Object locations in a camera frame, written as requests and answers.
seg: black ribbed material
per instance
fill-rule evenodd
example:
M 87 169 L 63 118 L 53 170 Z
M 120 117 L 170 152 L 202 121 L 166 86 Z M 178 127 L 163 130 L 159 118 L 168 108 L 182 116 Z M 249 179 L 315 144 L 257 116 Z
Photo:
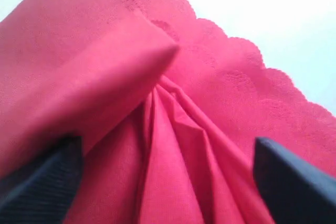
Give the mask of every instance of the black ribbed material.
M 61 223 L 82 175 L 80 137 L 65 137 L 0 180 L 0 223 Z
M 336 180 L 283 146 L 257 138 L 253 173 L 277 224 L 336 223 Z

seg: white surface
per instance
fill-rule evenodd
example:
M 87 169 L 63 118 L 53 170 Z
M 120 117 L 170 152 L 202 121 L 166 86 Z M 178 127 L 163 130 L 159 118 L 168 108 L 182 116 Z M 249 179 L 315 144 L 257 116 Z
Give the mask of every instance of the white surface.
M 22 0 L 0 0 L 0 20 Z M 189 0 L 198 17 L 253 41 L 268 67 L 336 115 L 336 0 Z

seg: red cotton fabric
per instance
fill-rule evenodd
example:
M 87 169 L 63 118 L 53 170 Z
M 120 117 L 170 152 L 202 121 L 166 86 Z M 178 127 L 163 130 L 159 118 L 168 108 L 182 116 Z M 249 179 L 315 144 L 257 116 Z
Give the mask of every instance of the red cotton fabric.
M 272 223 L 254 138 L 336 176 L 336 119 L 262 60 L 187 0 L 24 0 L 0 23 L 0 177 L 73 133 L 67 224 Z

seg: dark blue object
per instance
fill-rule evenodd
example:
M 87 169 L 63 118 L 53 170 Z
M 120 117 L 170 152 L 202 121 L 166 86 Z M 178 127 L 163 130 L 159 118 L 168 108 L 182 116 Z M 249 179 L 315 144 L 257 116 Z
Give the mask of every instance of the dark blue object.
M 253 173 L 277 224 L 336 223 L 336 179 L 283 146 L 257 138 Z
M 82 176 L 80 137 L 57 146 L 0 180 L 0 223 L 61 223 Z

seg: red fabric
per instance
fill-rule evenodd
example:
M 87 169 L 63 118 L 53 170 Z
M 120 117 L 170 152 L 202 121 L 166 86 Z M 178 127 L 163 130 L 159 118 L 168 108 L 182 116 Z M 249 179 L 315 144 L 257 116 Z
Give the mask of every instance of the red fabric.
M 336 119 L 262 60 L 186 0 L 24 0 L 0 23 L 0 177 L 75 133 L 65 223 L 272 223 L 254 137 L 336 176 Z

